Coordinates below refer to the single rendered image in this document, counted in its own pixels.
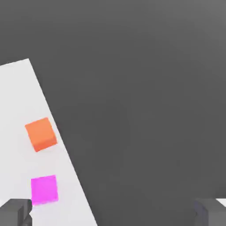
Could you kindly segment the small orange cube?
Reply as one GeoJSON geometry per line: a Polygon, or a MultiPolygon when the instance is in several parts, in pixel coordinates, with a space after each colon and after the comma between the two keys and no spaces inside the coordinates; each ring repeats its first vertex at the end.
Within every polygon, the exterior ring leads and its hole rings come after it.
{"type": "Polygon", "coordinates": [[[35,152],[39,152],[57,144],[55,132],[47,117],[25,125],[35,152]]]}

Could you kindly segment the small magenta cube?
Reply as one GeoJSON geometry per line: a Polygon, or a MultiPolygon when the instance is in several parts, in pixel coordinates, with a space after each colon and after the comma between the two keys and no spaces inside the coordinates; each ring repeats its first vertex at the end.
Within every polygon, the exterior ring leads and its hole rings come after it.
{"type": "Polygon", "coordinates": [[[58,200],[56,175],[31,179],[31,201],[33,205],[51,203],[58,200]]]}

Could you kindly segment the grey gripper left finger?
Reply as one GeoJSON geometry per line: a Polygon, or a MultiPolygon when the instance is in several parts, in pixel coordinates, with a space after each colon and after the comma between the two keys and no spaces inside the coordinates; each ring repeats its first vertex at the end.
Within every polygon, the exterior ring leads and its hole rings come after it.
{"type": "Polygon", "coordinates": [[[32,201],[10,199],[0,207],[0,226],[32,226],[32,201]]]}

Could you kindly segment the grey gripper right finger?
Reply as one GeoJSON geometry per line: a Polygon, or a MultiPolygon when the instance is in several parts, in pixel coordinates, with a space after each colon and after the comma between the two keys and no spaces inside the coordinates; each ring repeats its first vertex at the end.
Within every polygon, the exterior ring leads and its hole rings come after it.
{"type": "Polygon", "coordinates": [[[195,199],[194,210],[194,226],[226,226],[226,207],[216,199],[195,199]]]}

